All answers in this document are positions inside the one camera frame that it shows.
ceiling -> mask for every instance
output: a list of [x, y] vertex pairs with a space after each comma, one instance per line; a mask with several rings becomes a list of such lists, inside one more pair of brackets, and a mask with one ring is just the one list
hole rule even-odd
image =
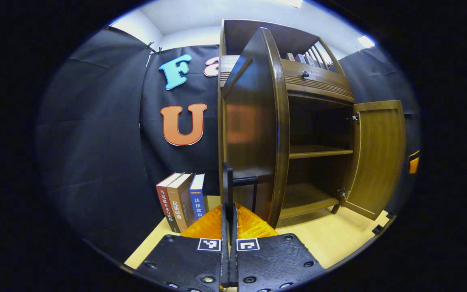
[[163, 35], [202, 26], [220, 26], [222, 18], [284, 24], [319, 35], [328, 46], [349, 55], [362, 49], [364, 33], [319, 4], [304, 0], [297, 9], [272, 0], [155, 0], [140, 8]]

open cabinet door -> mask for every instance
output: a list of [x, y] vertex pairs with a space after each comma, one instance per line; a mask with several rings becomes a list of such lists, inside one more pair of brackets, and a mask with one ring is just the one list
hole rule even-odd
[[354, 105], [354, 152], [341, 205], [376, 220], [399, 181], [406, 129], [400, 100]]
[[[232, 167], [234, 179], [258, 176], [255, 213], [275, 227], [287, 180], [289, 105], [282, 63], [269, 30], [256, 30], [221, 97], [223, 161]], [[253, 187], [235, 187], [233, 199], [251, 209]]]

ceiling light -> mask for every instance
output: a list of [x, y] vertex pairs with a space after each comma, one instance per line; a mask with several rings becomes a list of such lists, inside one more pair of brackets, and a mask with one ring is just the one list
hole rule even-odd
[[302, 6], [302, 0], [273, 0], [275, 2], [280, 2], [282, 4], [286, 4], [289, 6], [293, 6], [295, 8], [300, 8]]
[[358, 41], [362, 43], [362, 45], [364, 45], [366, 48], [374, 47], [376, 45], [366, 35], [364, 35], [363, 37], [360, 37]]

wooden cabinet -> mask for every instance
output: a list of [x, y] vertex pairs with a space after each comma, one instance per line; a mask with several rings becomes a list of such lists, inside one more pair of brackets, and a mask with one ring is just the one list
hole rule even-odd
[[[283, 59], [308, 52], [323, 62], [317, 42], [340, 73]], [[255, 213], [275, 227], [342, 205], [375, 220], [401, 173], [401, 102], [354, 104], [329, 48], [288, 26], [223, 20], [219, 59], [219, 171], [227, 161], [234, 178], [258, 176]], [[248, 208], [252, 196], [250, 186], [234, 188]]]

blue letter f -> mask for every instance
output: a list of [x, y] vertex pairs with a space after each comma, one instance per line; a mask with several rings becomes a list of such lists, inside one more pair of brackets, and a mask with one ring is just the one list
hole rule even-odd
[[180, 76], [180, 72], [183, 74], [187, 74], [189, 72], [189, 65], [187, 65], [185, 61], [188, 62], [190, 60], [192, 60], [192, 56], [185, 54], [160, 66], [160, 70], [163, 70], [165, 78], [167, 78], [167, 85], [165, 85], [166, 90], [173, 89], [187, 81], [187, 77]]

